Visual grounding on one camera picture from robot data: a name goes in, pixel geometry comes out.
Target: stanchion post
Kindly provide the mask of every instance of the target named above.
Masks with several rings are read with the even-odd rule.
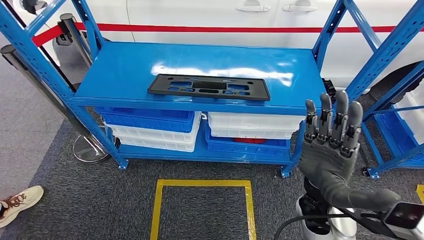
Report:
[[[68,31],[68,32],[65,32],[63,31],[64,29],[62,28],[62,31],[64,32],[64,34],[67,34],[67,33],[70,34],[69,36],[70,41],[75,43],[75,46],[78,49],[78,52],[81,54],[87,66],[91,66],[93,63],[93,60],[91,59],[88,43],[85,37],[83,36],[83,34],[80,33],[80,31],[75,26],[75,18],[72,15],[72,13],[64,13],[60,15],[60,20],[63,22],[64,26],[66,27],[66,30]]]
[[[109,154],[102,145],[93,137],[90,131],[78,120],[78,118],[62,104],[43,82],[33,74],[24,63],[19,53],[12,45],[6,45],[0,49],[0,53],[7,62],[20,71],[28,81],[37,88],[57,110],[70,122],[73,128],[80,134],[73,145],[73,153],[80,161],[85,163],[99,163],[106,159]]]

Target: shoelace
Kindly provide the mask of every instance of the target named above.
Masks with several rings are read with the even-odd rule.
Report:
[[[25,196],[24,193],[15,195],[15,196],[9,196],[3,202],[7,204],[8,208],[18,207],[22,204],[22,202],[27,199],[27,196]]]

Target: white crate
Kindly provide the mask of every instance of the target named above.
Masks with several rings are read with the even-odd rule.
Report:
[[[411,92],[405,93],[405,96],[393,105],[396,109],[414,107],[423,105],[424,99],[423,97],[417,94],[418,91],[422,91],[424,89],[424,85],[419,85],[416,89]],[[397,112],[405,123],[408,125],[410,130],[413,133],[413,137],[417,141],[418,144],[424,143],[424,109],[414,109],[414,110],[406,110],[406,111],[398,111]]]
[[[186,143],[174,142],[173,143],[173,142],[164,142],[164,141],[153,141],[153,140],[146,140],[141,138],[131,138],[131,137],[122,137],[122,136],[119,136],[118,138],[120,142],[125,145],[133,145],[133,146],[147,147],[147,148],[154,148],[154,149],[166,149],[166,150],[189,152],[189,153],[192,153],[195,150],[195,142],[196,142],[196,136],[194,136],[194,141],[191,143],[189,142],[186,142]]]
[[[237,130],[264,130],[295,132],[299,129],[299,123],[305,116],[252,114],[233,112],[208,112],[210,128],[214,129],[237,129]]]
[[[291,139],[295,130],[261,130],[261,129],[234,129],[210,127],[210,135],[221,138],[248,138],[248,139]]]
[[[112,129],[113,135],[119,137],[120,139],[126,138],[153,141],[158,143],[193,144],[199,131],[200,120],[201,112],[197,111],[194,113],[193,127],[191,128],[191,132],[188,133],[111,124],[108,124],[107,126]]]

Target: white sneaker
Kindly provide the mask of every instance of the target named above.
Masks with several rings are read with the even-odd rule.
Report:
[[[21,211],[29,209],[38,203],[43,194],[44,189],[41,186],[33,186],[0,201],[2,207],[6,208],[3,215],[0,215],[0,228],[4,228],[11,223]]]

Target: car door handle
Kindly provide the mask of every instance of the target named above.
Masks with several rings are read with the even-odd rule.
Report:
[[[282,10],[286,12],[312,12],[317,10],[316,6],[298,6],[298,5],[284,5],[282,6]]]
[[[261,4],[259,0],[244,0],[244,2],[235,9],[242,12],[267,12],[271,7]]]

